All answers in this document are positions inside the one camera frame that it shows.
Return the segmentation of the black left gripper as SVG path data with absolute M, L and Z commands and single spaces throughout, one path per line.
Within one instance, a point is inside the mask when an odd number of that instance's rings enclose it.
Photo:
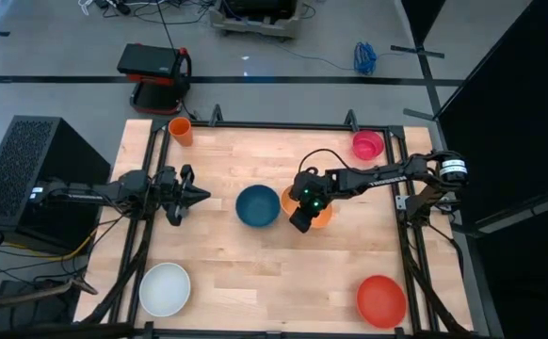
M 190 165 L 181 168 L 177 179 L 175 167 L 165 166 L 159 175 L 159 205 L 165 210 L 170 225 L 180 226 L 190 206 L 211 197 L 209 191 L 193 185 L 194 172 Z

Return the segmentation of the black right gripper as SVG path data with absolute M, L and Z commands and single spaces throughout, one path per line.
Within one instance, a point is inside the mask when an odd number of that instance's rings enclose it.
M 289 221 L 301 233 L 309 231 L 315 215 L 330 203 L 330 177 L 318 175 L 316 169 L 299 172 L 294 179 L 290 198 L 298 202 L 298 207 Z

